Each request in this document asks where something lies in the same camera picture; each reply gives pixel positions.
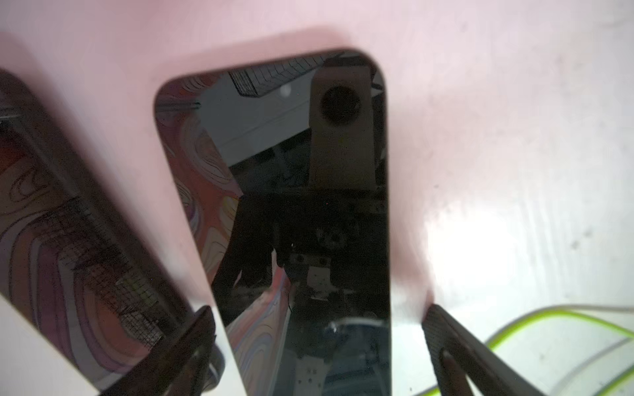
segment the yellow-green wire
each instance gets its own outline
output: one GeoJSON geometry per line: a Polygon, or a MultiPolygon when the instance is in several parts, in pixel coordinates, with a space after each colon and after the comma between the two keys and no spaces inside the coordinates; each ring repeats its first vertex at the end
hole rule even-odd
{"type": "MultiPolygon", "coordinates": [[[[598,326],[609,329],[615,333],[619,333],[620,335],[624,335],[628,338],[634,338],[634,331],[626,329],[624,327],[618,326],[617,324],[607,322],[598,317],[582,314],[580,312],[575,312],[571,310],[561,309],[559,307],[554,307],[551,309],[543,309],[537,312],[534,312],[531,315],[527,315],[516,322],[513,322],[505,329],[496,334],[492,339],[488,340],[485,344],[491,349],[496,350],[502,343],[507,341],[513,334],[518,331],[528,327],[530,324],[533,324],[538,321],[542,321],[544,319],[548,319],[551,317],[571,317],[574,319],[579,319],[582,321],[586,321],[589,323],[596,324],[598,326]]],[[[614,381],[610,382],[608,385],[603,387],[595,396],[605,396],[611,391],[613,391],[617,386],[623,384],[624,382],[630,380],[634,377],[634,366],[632,366],[629,370],[627,370],[622,375],[618,376],[614,379],[614,381]]],[[[432,396],[440,394],[438,387],[432,388],[424,393],[421,393],[419,396],[432,396]]]]}

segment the pink surface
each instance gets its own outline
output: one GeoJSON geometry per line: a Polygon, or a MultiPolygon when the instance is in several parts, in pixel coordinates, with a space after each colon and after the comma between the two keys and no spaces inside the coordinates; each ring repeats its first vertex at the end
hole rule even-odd
{"type": "MultiPolygon", "coordinates": [[[[0,15],[0,67],[60,121],[194,307],[213,297],[155,93],[333,48],[366,52],[387,87],[392,394],[433,383],[420,330],[432,288],[481,338],[590,292],[634,300],[615,287],[634,276],[631,1],[15,0],[0,15]]],[[[217,393],[241,393],[233,362],[225,375],[217,393]]]]}

